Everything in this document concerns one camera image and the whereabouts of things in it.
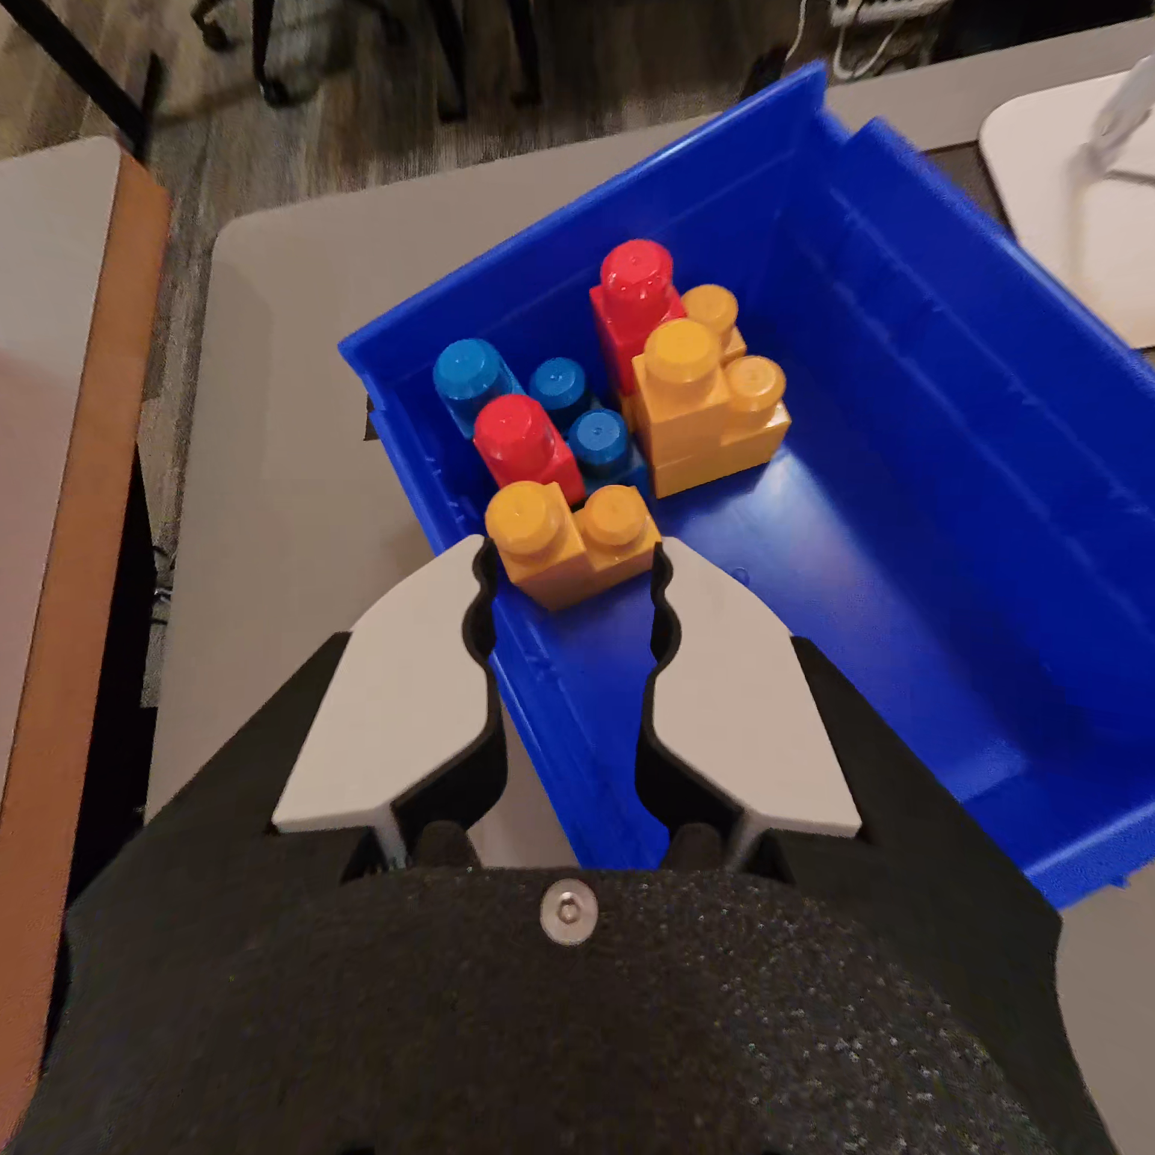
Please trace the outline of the yellow one-stud mega block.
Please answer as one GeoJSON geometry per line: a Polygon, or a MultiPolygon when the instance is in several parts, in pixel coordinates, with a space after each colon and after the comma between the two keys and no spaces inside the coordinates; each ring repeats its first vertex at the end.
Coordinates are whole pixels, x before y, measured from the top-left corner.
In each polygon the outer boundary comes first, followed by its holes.
{"type": "Polygon", "coordinates": [[[689,319],[662,323],[632,358],[634,421],[650,464],[670,464],[721,443],[729,388],[721,344],[689,319]]]}
{"type": "Polygon", "coordinates": [[[560,484],[515,482],[485,509],[485,533],[509,582],[548,612],[581,598],[587,549],[560,484]]]}

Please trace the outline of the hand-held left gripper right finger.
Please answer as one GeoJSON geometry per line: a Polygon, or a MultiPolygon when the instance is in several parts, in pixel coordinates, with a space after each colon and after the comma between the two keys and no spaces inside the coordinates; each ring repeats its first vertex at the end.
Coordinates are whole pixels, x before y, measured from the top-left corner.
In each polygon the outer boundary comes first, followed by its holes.
{"type": "Polygon", "coordinates": [[[768,832],[854,839],[862,818],[786,623],[678,539],[652,566],[654,669],[634,786],[670,843],[701,828],[723,859],[768,832]]]}

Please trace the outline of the blue two-stud mega block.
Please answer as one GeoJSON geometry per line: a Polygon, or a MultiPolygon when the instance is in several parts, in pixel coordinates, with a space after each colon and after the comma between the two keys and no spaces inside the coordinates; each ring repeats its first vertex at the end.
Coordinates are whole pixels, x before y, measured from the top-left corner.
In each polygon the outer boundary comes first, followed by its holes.
{"type": "Polygon", "coordinates": [[[585,496],[607,486],[634,488],[642,500],[652,498],[648,464],[621,413],[589,409],[573,421],[568,447],[585,486],[585,496]]]}
{"type": "Polygon", "coordinates": [[[571,358],[542,362],[528,378],[526,395],[542,407],[564,437],[595,405],[585,370],[571,358]]]}

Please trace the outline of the white power strip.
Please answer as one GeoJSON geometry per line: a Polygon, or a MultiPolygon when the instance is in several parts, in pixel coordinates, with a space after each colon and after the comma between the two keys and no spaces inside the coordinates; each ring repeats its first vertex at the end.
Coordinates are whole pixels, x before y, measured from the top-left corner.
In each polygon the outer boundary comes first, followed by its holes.
{"type": "Polygon", "coordinates": [[[833,30],[850,26],[894,26],[921,20],[947,9],[951,3],[829,3],[829,24],[833,30]]]}

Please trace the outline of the white sign stand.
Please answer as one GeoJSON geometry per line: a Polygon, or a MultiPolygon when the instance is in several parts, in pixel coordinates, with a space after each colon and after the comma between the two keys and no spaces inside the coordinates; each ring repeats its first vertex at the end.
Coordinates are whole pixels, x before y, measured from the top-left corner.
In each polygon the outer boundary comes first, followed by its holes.
{"type": "Polygon", "coordinates": [[[1017,244],[1133,350],[1153,350],[1153,56],[1015,97],[980,152],[1017,244]]]}

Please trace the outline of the blue one-stud mega block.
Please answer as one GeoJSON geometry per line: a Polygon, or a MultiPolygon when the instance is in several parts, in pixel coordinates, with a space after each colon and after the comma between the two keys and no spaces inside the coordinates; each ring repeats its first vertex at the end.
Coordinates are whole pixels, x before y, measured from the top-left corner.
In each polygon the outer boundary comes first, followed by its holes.
{"type": "Polygon", "coordinates": [[[483,339],[446,346],[432,368],[432,384],[465,441],[473,441],[477,417],[491,401],[526,394],[497,348],[483,339]]]}

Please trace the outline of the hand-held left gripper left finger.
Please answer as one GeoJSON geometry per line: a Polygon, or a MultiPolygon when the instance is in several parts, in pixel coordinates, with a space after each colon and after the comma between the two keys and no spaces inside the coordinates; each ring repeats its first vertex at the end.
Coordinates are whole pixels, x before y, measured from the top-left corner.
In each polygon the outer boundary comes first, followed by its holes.
{"type": "Polygon", "coordinates": [[[471,535],[395,586],[350,629],[271,824],[369,830],[412,863],[432,826],[469,832],[503,798],[507,733],[495,672],[493,541],[471,535]]]}

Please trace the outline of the red one-stud mega block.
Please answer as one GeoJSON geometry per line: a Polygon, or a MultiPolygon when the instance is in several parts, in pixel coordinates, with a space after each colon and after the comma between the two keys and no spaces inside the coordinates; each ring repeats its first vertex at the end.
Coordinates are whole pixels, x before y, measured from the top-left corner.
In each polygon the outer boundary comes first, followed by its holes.
{"type": "Polygon", "coordinates": [[[621,401],[634,395],[632,360],[650,335],[666,323],[685,319],[674,287],[672,254],[654,240],[626,240],[601,264],[599,284],[589,289],[595,331],[609,384],[621,401]]]}
{"type": "Polygon", "coordinates": [[[571,509],[587,500],[570,445],[528,395],[511,394],[489,401],[475,419],[473,447],[499,490],[518,482],[558,484],[571,509]]]}

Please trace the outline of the blue plastic bin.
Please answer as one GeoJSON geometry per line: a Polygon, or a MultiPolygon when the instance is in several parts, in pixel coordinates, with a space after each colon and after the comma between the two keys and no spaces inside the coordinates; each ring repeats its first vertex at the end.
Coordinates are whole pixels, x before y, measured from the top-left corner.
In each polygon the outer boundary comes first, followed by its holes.
{"type": "Polygon", "coordinates": [[[856,686],[1059,910],[1153,861],[1153,370],[825,71],[703,124],[340,342],[432,551],[495,482],[436,397],[483,339],[607,399],[589,289],[648,238],[788,378],[762,470],[654,505],[856,686]]]}

